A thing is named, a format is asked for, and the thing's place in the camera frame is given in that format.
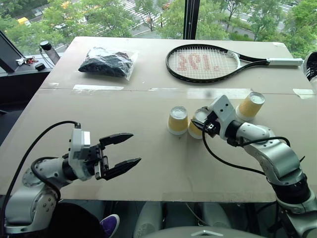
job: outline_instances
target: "paper cup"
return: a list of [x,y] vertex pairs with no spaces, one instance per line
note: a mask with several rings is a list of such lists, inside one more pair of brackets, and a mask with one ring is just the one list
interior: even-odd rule
[[172,108],[169,113],[167,129],[174,135],[182,135],[187,131],[188,117],[183,106]]
[[[193,119],[204,123],[208,115],[209,112],[206,109],[200,108],[195,112]],[[203,138],[203,132],[199,130],[192,122],[189,123],[188,133],[195,139]]]
[[253,120],[264,102],[265,97],[261,93],[251,92],[236,108],[237,117],[245,121]]

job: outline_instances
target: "table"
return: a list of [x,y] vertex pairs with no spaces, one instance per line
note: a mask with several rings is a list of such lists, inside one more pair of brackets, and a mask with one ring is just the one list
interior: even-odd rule
[[[108,80],[100,76],[88,77],[76,72],[86,48],[97,42],[101,45],[113,43],[116,47],[121,42],[122,46],[139,50],[130,82]],[[276,135],[287,137],[297,155],[300,158],[306,156],[302,168],[308,176],[310,187],[317,192],[316,96],[313,93],[302,99],[292,90],[312,89],[300,70],[292,69],[292,74],[298,78],[290,77],[288,80],[285,74],[291,74],[285,69],[254,68],[217,84],[187,84],[169,75],[164,68],[164,57],[176,45],[191,42],[75,38],[0,147],[0,194],[6,192],[20,158],[34,138],[49,125],[72,119],[80,122],[84,130],[91,132],[91,144],[98,143],[100,137],[118,132],[134,134],[124,143],[107,147],[110,167],[126,159],[142,157],[142,161],[126,174],[110,181],[96,181],[94,178],[86,182],[75,181],[62,188],[63,198],[273,201],[273,189],[263,176],[228,167],[213,159],[201,140],[193,139],[187,133],[180,137],[174,136],[166,128],[169,110],[174,106],[185,106],[189,117],[192,117],[196,109],[210,104],[223,92],[227,93],[233,106],[237,106],[250,92],[250,88],[262,92],[266,98],[253,123],[266,125]],[[271,52],[274,57],[290,56],[287,49],[280,44],[201,42],[228,48],[230,46],[239,52],[245,50],[244,54],[247,51],[258,51],[259,54]],[[263,46],[264,52],[260,50],[260,46]],[[151,56],[155,56],[153,59],[156,67],[151,67],[152,62],[147,60]],[[261,76],[255,80],[251,75]],[[44,137],[31,152],[23,171],[38,157],[61,156],[66,153],[71,130],[71,125],[63,125]],[[261,169],[258,162],[242,148],[231,147],[219,137],[208,138],[208,143],[217,155],[227,161]]]

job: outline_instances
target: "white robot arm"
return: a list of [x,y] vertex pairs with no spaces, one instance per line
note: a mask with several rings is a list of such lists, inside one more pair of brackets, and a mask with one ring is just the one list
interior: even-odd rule
[[49,226],[60,199],[59,190],[73,180],[112,179],[137,165],[141,158],[121,162],[109,169],[103,150],[107,145],[123,142],[130,133],[115,134],[90,146],[90,133],[74,128],[68,154],[61,158],[44,157],[33,162],[25,172],[22,186],[10,198],[5,210],[5,232],[21,234],[40,231]]
[[308,187],[295,152],[280,140],[270,139],[275,135],[268,127],[237,121],[225,95],[205,109],[210,113],[206,120],[192,122],[211,137],[217,134],[232,146],[242,146],[260,163],[276,193],[282,208],[279,215],[290,237],[308,237],[310,232],[316,232],[316,196]]

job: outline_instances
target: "racket handle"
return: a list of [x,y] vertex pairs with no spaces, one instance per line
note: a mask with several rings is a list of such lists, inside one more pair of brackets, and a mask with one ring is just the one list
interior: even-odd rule
[[268,62],[268,65],[272,66],[301,66],[303,64],[303,60],[301,58],[268,58],[266,61]]

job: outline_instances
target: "tennis racket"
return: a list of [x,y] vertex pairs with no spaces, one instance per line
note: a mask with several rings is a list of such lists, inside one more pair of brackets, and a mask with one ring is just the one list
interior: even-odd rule
[[300,66],[302,59],[259,59],[202,44],[183,45],[166,56],[166,67],[175,77],[193,83],[213,83],[246,68],[267,66]]

